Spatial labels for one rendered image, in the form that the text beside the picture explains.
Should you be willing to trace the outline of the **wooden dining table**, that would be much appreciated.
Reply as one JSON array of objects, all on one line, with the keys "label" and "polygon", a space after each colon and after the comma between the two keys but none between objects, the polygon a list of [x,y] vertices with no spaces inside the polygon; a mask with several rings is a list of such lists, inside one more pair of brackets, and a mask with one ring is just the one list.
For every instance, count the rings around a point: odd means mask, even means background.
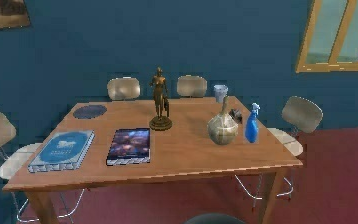
[{"label": "wooden dining table", "polygon": [[41,224],[59,224],[50,200],[53,191],[96,188],[123,183],[154,183],[230,175],[262,174],[265,193],[258,224],[270,224],[270,216],[283,176],[302,162],[260,125],[259,139],[248,143],[237,136],[226,146],[208,137],[207,123],[221,109],[213,98],[181,98],[170,101],[171,129],[151,133],[151,161],[141,165],[108,167],[105,157],[114,132],[120,128],[146,127],[155,115],[151,100],[106,102],[107,112],[81,120],[68,113],[55,132],[92,130],[95,138],[77,170],[31,174],[22,166],[3,187],[23,191]]}]

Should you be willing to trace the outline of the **bronze figure statue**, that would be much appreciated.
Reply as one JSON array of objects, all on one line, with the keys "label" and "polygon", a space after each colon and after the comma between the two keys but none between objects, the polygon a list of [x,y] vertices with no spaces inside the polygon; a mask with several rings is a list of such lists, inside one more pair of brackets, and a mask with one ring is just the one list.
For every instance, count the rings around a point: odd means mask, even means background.
[{"label": "bronze figure statue", "polygon": [[163,70],[158,67],[156,74],[152,77],[150,86],[153,88],[153,100],[155,104],[155,117],[149,122],[149,126],[155,131],[166,131],[172,127],[169,118],[170,105],[168,100],[168,88]]}]

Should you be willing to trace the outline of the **beige chair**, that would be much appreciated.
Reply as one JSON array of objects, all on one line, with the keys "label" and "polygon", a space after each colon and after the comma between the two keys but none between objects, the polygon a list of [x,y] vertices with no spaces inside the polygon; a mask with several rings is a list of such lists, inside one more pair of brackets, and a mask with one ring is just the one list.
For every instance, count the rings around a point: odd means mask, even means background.
[{"label": "beige chair", "polygon": [[[17,149],[11,155],[8,155],[4,151],[3,146],[6,143],[10,142],[12,139],[14,139],[16,134],[17,134],[17,130],[15,126],[2,112],[0,112],[0,157],[3,159],[3,163],[0,166],[0,178],[7,181],[10,180],[16,174],[16,172],[23,166],[23,164],[30,158],[32,154],[35,153],[37,148],[42,144],[42,143],[32,143],[29,145],[25,145]],[[66,211],[65,214],[58,215],[59,219],[68,217],[70,219],[70,223],[74,224],[72,215],[75,213],[76,209],[78,208],[84,192],[85,190],[83,189],[74,207],[71,209],[68,208],[67,206],[64,194],[62,192],[59,193],[61,202],[63,203],[64,209]],[[29,200],[26,199],[26,201],[21,206],[19,206],[16,194],[14,192],[11,192],[11,196],[16,209],[16,220],[19,223],[29,224],[39,221],[38,218],[35,219],[21,218],[22,212],[26,208]]]},{"label": "beige chair", "polygon": [[180,76],[177,82],[177,92],[182,97],[204,97],[207,91],[207,81],[200,76]]},{"label": "beige chair", "polygon": [[130,100],[140,96],[139,80],[132,77],[111,79],[107,83],[108,96],[113,101]]},{"label": "beige chair", "polygon": [[[299,97],[291,96],[287,100],[285,106],[282,109],[282,119],[292,125],[291,134],[278,129],[278,128],[267,128],[280,143],[295,157],[298,157],[304,152],[302,144],[298,141],[298,132],[312,133],[316,130],[318,125],[323,119],[322,109],[314,102]],[[262,183],[262,175],[259,175],[258,184],[256,186],[255,194],[252,194],[240,178],[235,175],[235,179],[239,183],[240,187],[244,192],[253,200],[252,209],[256,207],[256,202],[262,200],[259,195],[259,190]],[[278,193],[277,197],[287,196],[290,200],[294,191],[294,171],[291,171],[289,177],[283,177],[288,189],[283,193]]]}]

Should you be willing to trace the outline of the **pale blue cup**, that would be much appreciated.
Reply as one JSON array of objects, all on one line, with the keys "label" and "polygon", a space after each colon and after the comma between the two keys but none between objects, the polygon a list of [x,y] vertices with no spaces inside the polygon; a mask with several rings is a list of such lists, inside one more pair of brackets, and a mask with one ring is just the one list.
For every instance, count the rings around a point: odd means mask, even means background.
[{"label": "pale blue cup", "polygon": [[214,95],[218,103],[222,103],[224,97],[227,95],[228,87],[226,85],[215,85],[214,86]]}]

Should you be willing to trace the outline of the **pale round vase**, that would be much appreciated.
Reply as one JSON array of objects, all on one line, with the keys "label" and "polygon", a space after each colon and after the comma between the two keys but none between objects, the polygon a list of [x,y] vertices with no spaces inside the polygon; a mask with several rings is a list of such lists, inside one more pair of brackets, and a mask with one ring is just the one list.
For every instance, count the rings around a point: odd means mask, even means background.
[{"label": "pale round vase", "polygon": [[217,145],[228,145],[238,135],[239,126],[227,109],[228,97],[223,98],[221,111],[207,124],[209,138]]}]

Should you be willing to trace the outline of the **small black object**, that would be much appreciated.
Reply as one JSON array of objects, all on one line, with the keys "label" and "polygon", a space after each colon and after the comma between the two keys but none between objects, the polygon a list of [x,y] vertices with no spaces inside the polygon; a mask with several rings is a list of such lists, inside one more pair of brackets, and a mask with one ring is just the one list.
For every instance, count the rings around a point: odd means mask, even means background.
[{"label": "small black object", "polygon": [[233,118],[233,120],[241,124],[242,123],[242,114],[239,109],[231,109],[229,115]]}]

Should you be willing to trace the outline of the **dark purple book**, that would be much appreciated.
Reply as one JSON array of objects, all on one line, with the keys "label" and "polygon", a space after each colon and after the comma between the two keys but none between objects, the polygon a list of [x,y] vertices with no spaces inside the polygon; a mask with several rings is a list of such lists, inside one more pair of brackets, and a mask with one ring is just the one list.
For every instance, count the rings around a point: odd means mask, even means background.
[{"label": "dark purple book", "polygon": [[107,166],[150,162],[150,129],[118,129],[115,131],[107,159]]}]

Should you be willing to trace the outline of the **blue spray bottle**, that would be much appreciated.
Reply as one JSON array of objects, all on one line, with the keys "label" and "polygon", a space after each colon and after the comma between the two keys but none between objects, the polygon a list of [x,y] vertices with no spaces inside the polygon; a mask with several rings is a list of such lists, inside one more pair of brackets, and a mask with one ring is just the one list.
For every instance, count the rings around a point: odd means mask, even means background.
[{"label": "blue spray bottle", "polygon": [[246,121],[245,138],[249,143],[255,143],[259,134],[259,127],[257,124],[257,117],[260,106],[257,103],[252,104],[252,110]]}]

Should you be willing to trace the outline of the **dark blue round plate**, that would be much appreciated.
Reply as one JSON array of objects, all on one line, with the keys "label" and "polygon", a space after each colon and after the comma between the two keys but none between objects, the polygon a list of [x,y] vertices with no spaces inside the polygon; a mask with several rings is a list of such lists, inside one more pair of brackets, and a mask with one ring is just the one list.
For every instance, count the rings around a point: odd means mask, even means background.
[{"label": "dark blue round plate", "polygon": [[78,108],[73,112],[76,119],[93,119],[103,115],[107,108],[103,105],[87,105]]}]

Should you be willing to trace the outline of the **dark round chair back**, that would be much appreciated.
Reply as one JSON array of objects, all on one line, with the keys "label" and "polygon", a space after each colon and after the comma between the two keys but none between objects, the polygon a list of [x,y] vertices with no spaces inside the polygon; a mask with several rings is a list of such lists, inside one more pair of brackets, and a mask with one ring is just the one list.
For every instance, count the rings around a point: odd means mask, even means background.
[{"label": "dark round chair back", "polygon": [[244,221],[221,213],[207,213],[190,218],[183,224],[246,224]]}]

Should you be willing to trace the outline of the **light blue book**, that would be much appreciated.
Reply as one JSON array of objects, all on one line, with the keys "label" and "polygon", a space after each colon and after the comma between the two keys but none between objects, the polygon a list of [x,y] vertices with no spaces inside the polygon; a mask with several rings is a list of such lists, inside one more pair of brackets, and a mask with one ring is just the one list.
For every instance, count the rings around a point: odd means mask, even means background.
[{"label": "light blue book", "polygon": [[29,163],[30,173],[79,169],[95,137],[93,130],[58,132]]}]

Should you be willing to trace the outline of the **wood framed window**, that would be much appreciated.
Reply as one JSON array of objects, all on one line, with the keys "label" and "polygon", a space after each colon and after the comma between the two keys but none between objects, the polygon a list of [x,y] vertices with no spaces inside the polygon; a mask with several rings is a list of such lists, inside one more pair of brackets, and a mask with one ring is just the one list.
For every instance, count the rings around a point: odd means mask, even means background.
[{"label": "wood framed window", "polygon": [[311,0],[295,71],[358,71],[358,0]]}]

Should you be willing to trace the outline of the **framed wall picture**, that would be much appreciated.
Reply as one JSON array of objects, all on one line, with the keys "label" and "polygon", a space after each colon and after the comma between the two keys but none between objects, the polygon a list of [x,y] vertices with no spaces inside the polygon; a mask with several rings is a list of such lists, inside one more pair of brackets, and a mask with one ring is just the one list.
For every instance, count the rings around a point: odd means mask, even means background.
[{"label": "framed wall picture", "polygon": [[0,29],[29,25],[30,19],[24,0],[0,0]]}]

